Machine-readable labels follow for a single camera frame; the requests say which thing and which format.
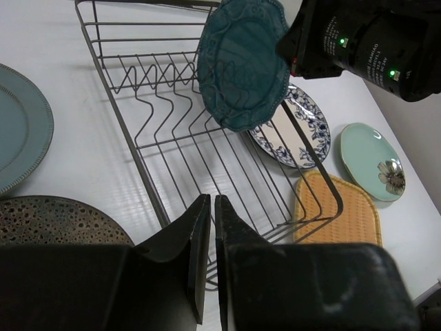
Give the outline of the light green flower plate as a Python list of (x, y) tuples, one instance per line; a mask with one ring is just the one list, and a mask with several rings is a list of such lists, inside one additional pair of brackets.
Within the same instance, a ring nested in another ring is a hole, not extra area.
[(351, 123), (340, 134), (340, 156), (353, 181), (373, 198), (397, 201), (406, 188), (402, 162), (383, 134)]

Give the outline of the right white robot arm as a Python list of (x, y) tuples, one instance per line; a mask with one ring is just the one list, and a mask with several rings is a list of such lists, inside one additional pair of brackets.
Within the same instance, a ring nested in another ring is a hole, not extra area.
[(295, 77), (347, 70), (420, 101), (440, 93), (440, 2), (303, 1), (276, 51)]

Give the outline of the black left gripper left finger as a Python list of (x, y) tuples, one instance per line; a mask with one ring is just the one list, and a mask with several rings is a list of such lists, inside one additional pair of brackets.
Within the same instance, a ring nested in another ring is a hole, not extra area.
[(199, 195), (184, 213), (135, 246), (147, 270), (136, 306), (139, 325), (198, 325), (203, 321), (211, 197)]

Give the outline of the brown speckled round plate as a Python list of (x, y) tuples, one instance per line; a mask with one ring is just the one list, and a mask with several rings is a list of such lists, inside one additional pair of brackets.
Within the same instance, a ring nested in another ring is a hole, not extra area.
[(1, 245), (134, 243), (104, 212), (64, 197), (24, 196), (1, 201)]

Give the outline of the orange woven square plate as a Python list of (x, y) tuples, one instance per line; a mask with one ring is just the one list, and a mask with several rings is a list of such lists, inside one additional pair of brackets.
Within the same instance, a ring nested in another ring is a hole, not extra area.
[(296, 185), (294, 241), (299, 243), (372, 243), (381, 246), (375, 203), (358, 186), (329, 176), (342, 198), (342, 213), (321, 173), (311, 170)]

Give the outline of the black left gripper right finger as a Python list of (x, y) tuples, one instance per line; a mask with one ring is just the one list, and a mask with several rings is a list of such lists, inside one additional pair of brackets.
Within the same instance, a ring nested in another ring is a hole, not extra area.
[(273, 247), (238, 216), (225, 195), (215, 198), (215, 228), (222, 329), (272, 329)]

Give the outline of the teal scalloped plate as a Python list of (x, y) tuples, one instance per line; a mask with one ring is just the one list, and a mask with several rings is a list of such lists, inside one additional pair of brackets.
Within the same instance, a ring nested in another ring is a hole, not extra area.
[(290, 78), (276, 52), (287, 31), (279, 1), (222, 1), (208, 17), (196, 73), (205, 108), (219, 126), (242, 132), (273, 117)]

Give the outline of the blue floral white plate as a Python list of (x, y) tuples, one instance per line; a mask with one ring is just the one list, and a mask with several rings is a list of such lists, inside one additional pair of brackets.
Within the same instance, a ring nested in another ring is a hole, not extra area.
[[(316, 156), (324, 161), (331, 147), (331, 133), (324, 114), (306, 92), (292, 83), (289, 84), (285, 102)], [(285, 166), (298, 169), (316, 166), (282, 106), (278, 106), (270, 121), (249, 133), (259, 147)]]

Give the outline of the grey-blue round plate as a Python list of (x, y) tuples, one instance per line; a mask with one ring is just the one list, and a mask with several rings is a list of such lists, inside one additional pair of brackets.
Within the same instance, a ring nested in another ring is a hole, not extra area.
[(29, 78), (1, 65), (1, 194), (25, 180), (49, 150), (54, 117)]

